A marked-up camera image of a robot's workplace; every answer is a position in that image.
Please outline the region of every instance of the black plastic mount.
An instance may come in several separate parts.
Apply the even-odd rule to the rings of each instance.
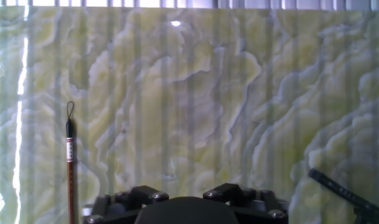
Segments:
[[[211,213],[218,214],[219,217],[212,217]],[[257,192],[254,189],[243,189],[237,184],[222,184],[205,192],[203,198],[179,197],[169,200],[168,194],[148,186],[133,187],[129,192],[97,197],[91,215],[83,217],[83,224],[159,223],[155,220],[185,223],[193,217],[198,224],[203,224],[203,220],[205,223],[213,223],[221,219],[222,214],[228,213],[234,218],[224,223],[289,223],[283,201],[278,200],[274,192]]]

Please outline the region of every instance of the screw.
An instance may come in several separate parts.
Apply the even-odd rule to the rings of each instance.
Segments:
[[[285,214],[280,210],[271,210],[268,212],[273,218],[283,218]]]
[[[88,223],[99,223],[100,221],[102,221],[103,217],[100,216],[100,215],[92,215],[90,217],[87,218],[87,222]]]
[[[165,196],[166,196],[166,193],[164,192],[156,192],[152,194],[152,198],[154,199],[164,198]]]
[[[206,192],[206,196],[208,197],[214,197],[216,194],[218,194],[216,190],[209,190],[208,192]]]

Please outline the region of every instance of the green marble slab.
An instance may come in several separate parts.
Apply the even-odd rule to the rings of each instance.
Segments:
[[[0,223],[67,223],[149,185],[271,189],[291,223],[353,223],[318,168],[379,205],[379,12],[0,7]]]

